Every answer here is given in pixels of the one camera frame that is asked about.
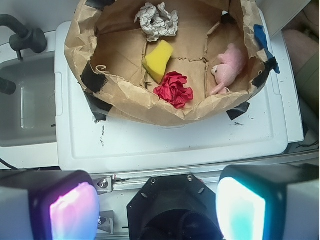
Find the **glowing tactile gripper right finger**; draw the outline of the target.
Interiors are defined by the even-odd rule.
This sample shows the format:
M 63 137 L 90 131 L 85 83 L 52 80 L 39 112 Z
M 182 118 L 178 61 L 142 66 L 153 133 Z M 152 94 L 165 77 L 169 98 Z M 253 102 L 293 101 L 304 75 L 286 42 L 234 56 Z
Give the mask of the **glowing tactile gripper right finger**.
M 319 166 L 228 165 L 215 204 L 226 240 L 318 240 Z

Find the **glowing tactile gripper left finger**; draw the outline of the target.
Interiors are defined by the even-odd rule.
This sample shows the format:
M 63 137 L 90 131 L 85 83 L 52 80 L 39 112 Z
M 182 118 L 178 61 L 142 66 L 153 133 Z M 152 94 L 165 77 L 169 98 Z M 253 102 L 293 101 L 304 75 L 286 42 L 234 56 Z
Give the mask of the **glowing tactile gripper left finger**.
M 100 200 L 82 170 L 1 170 L 2 240 L 94 240 Z

